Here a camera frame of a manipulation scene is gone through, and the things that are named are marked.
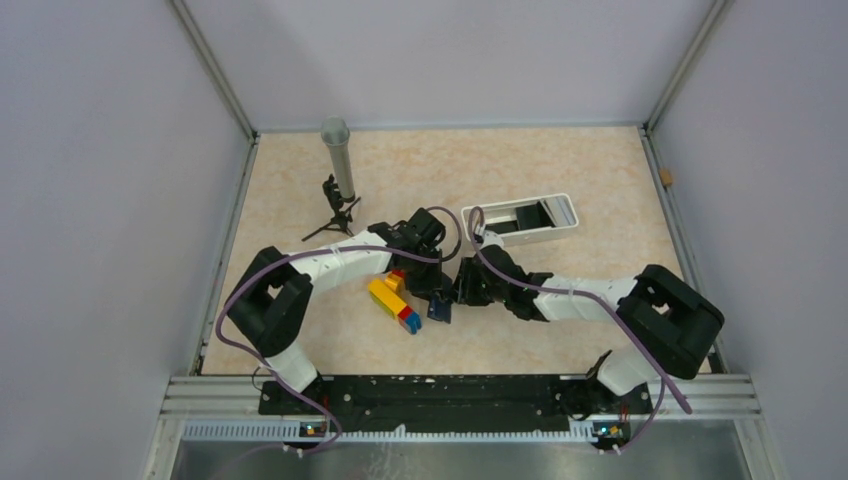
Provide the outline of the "dark blue card holder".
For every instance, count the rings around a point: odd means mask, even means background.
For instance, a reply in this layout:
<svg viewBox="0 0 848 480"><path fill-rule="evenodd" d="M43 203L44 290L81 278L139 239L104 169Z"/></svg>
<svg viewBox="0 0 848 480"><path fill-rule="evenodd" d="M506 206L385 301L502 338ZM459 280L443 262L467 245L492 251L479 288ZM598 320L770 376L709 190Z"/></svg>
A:
<svg viewBox="0 0 848 480"><path fill-rule="evenodd" d="M427 317L431 320L451 324L453 301L450 298L434 296L429 300Z"/></svg>

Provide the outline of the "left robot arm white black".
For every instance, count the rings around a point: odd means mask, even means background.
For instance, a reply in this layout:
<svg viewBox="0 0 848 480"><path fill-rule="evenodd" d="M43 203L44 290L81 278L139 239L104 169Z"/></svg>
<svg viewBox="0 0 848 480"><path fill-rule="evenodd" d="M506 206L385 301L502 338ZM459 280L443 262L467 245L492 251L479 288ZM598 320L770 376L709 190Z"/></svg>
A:
<svg viewBox="0 0 848 480"><path fill-rule="evenodd" d="M297 413L319 404L318 371L297 339L310 302L341 285L392 270L422 280L425 292L440 285L445 225L420 208L408 220L379 222L325 247L283 254L262 249L226 300L228 318L245 337L245 351L285 384L283 401Z"/></svg>

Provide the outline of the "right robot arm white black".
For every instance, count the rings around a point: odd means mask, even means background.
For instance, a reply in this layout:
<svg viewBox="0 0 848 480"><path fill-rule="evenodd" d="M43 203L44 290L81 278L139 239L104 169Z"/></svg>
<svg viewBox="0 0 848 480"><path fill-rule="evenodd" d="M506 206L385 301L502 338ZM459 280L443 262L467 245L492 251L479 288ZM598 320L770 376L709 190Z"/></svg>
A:
<svg viewBox="0 0 848 480"><path fill-rule="evenodd" d="M725 324L724 314L668 268L649 264L631 277L568 278L526 271L501 246L462 259L453 284L467 306L500 304L525 321L613 324L628 339L603 355L586 385L589 404L612 412L635 387L659 380L679 405L677 380L698 375Z"/></svg>

